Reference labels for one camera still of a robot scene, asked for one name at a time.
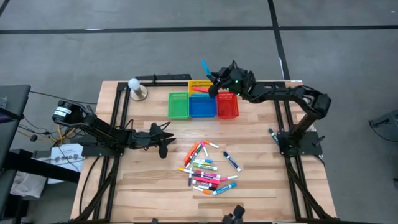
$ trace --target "pile of markers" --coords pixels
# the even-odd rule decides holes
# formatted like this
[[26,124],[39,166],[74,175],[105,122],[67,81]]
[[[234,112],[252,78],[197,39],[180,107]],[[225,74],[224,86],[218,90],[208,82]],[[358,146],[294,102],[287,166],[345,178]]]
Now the pile of markers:
[[[196,159],[196,156],[203,149],[206,154],[206,157],[209,157],[209,153],[207,151],[206,145],[210,145],[214,148],[219,148],[216,144],[213,144],[209,141],[197,141],[188,152],[188,154],[184,158],[184,167],[178,167],[178,170],[186,172],[189,174],[188,176],[188,186],[194,184],[193,189],[201,191],[205,194],[213,194],[218,195],[222,192],[225,192],[236,186],[235,182],[232,182],[224,187],[218,188],[221,182],[226,182],[228,180],[232,180],[238,178],[237,175],[233,175],[230,177],[222,177],[219,174],[203,172],[201,170],[192,170],[192,167],[188,169],[191,165],[197,169],[206,169],[217,171],[218,168],[212,166],[213,161],[211,159]],[[229,163],[236,169],[236,171],[241,172],[239,166],[235,163],[235,161],[231,158],[231,156],[227,152],[223,152],[225,158],[229,161]]]

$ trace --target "white ball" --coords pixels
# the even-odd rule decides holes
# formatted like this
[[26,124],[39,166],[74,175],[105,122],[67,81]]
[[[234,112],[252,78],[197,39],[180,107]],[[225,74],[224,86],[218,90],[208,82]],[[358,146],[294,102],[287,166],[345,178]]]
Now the white ball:
[[130,79],[129,88],[132,90],[138,90],[139,89],[139,81],[136,78]]

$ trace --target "red basket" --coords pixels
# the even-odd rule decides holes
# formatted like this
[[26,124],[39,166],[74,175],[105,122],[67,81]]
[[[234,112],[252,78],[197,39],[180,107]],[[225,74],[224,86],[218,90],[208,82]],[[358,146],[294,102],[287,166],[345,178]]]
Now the red basket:
[[217,115],[221,119],[231,119],[239,116],[238,101],[233,93],[218,93]]

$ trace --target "wooden tabletop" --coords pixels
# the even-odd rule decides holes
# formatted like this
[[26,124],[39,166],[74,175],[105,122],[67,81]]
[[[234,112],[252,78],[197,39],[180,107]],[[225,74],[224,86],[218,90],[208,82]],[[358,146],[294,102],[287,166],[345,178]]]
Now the wooden tabletop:
[[[96,114],[110,122],[116,94],[116,81],[105,81],[99,94]],[[286,81],[286,86],[301,85]],[[169,121],[167,108],[170,92],[187,91],[187,87],[149,87],[148,97],[141,102],[130,98],[127,121],[134,119],[134,129],[148,131],[150,124]],[[118,120],[124,99],[121,97]],[[168,146],[166,159],[158,155],[158,148],[148,151],[126,149],[120,160],[113,202],[112,222],[220,222],[237,204],[246,209],[244,220],[292,221],[294,212],[290,196],[284,158],[272,140],[268,129],[278,130],[273,101],[251,104],[238,97],[239,117],[231,120],[196,118],[173,121],[165,130],[174,133],[177,140]],[[304,115],[296,103],[290,103],[294,122]],[[285,127],[286,116],[283,113]],[[222,176],[239,175],[237,187],[217,196],[205,195],[188,187],[188,175],[177,170],[195,141],[210,140],[219,149],[207,147]],[[240,173],[223,156],[228,151],[242,168]],[[198,158],[205,158],[201,152]],[[84,161],[71,218],[78,216],[81,189],[88,169],[95,158]],[[331,216],[336,215],[323,165],[313,156],[302,156],[309,191]],[[97,191],[102,158],[94,166],[84,192],[83,208]],[[302,194],[297,189],[301,214],[305,216]],[[104,217],[105,199],[100,218]]]

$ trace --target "green basket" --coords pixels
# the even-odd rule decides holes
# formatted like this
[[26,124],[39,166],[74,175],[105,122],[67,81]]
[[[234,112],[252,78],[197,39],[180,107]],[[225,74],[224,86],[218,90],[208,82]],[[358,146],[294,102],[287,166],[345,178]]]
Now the green basket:
[[169,94],[169,118],[188,119],[189,118],[189,94],[170,93]]

